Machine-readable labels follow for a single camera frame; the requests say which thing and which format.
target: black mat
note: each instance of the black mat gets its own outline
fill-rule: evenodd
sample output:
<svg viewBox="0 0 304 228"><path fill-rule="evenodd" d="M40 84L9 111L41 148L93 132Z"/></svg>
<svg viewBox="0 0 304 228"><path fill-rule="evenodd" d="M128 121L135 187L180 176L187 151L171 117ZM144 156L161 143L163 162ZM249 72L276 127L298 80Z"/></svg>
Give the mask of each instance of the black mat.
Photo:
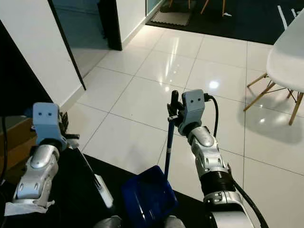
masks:
<svg viewBox="0 0 304 228"><path fill-rule="evenodd" d="M222 0L210 0L201 15L204 3L205 0L197 0L187 26L151 21L147 25L274 44L284 31L277 6L281 6L287 25L294 19L291 9L304 8L303 0L226 0L225 12L232 17L222 17Z"/></svg>

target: dark floor mat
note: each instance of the dark floor mat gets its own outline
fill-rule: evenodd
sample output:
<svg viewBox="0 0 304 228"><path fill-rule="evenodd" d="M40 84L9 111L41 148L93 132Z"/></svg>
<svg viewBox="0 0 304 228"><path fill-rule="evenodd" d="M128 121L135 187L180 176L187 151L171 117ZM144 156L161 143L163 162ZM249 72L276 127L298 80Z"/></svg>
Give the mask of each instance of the dark floor mat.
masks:
<svg viewBox="0 0 304 228"><path fill-rule="evenodd" d="M153 16L151 21L156 23L186 26L188 25L191 13L195 8L195 4L196 1L191 1L189 9L187 1L175 2L171 7L169 2L165 2Z"/></svg>
<svg viewBox="0 0 304 228"><path fill-rule="evenodd" d="M183 1L187 8L188 1ZM302 0L226 0L225 12L231 16L222 17L222 0L210 0L201 15L204 3L205 0L197 0L187 26L152 21L147 25L274 44L284 31L277 6L281 6L287 24L294 19L291 9L304 8Z"/></svg>

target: white cloth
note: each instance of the white cloth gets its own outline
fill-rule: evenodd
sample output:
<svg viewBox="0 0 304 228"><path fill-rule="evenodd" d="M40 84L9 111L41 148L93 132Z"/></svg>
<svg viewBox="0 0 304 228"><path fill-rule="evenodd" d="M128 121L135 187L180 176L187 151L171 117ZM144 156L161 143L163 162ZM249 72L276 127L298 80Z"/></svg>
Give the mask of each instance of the white cloth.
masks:
<svg viewBox="0 0 304 228"><path fill-rule="evenodd" d="M33 212L39 212L45 214L48 211L48 207L55 204L55 201L51 201L47 203L47 208L37 206L35 204L25 204L25 203L11 203L7 202L5 204L5 212L4 216L11 215L23 215L29 214Z"/></svg>

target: white chair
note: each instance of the white chair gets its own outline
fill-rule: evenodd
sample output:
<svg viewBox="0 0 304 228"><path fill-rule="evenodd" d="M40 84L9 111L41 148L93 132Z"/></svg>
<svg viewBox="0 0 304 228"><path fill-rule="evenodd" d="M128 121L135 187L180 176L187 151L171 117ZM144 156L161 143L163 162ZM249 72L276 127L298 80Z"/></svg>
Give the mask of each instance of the white chair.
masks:
<svg viewBox="0 0 304 228"><path fill-rule="evenodd" d="M304 93L304 10L275 42L269 52L266 69L267 73L248 84L247 87L267 76L271 79L271 83L244 111L265 95L275 84L278 84L288 89L287 98L293 96L293 91L298 92L294 111L289 121L289 125L292 125Z"/></svg>

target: doormat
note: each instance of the doormat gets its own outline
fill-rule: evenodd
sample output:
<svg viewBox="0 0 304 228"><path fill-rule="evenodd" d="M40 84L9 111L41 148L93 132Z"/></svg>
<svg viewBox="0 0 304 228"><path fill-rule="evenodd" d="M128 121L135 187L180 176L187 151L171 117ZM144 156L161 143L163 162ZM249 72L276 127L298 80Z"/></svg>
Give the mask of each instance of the doormat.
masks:
<svg viewBox="0 0 304 228"><path fill-rule="evenodd" d="M174 0L170 7L170 3L167 1L156 12L151 21L155 23L186 26L188 25L195 5L196 1L192 0L189 9L187 0Z"/></svg>

